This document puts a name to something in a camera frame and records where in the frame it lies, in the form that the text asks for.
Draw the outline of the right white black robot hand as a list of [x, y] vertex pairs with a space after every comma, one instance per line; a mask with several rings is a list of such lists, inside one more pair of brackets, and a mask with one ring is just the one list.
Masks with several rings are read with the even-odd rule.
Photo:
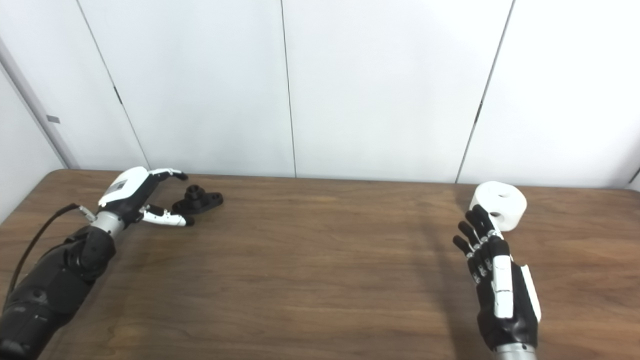
[[496, 360], [535, 360], [540, 301], [528, 265], [514, 261], [493, 216], [476, 203], [458, 223], [453, 244], [466, 258], [475, 285], [477, 325]]

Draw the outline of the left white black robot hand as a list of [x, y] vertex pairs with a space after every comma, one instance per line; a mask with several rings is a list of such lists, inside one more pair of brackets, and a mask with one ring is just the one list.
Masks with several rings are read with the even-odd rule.
[[160, 182], [170, 177], [189, 179], [186, 173], [173, 168], [147, 170], [137, 166], [122, 172], [98, 201], [91, 225], [113, 235], [142, 221], [171, 227], [194, 226], [193, 217], [148, 203]]

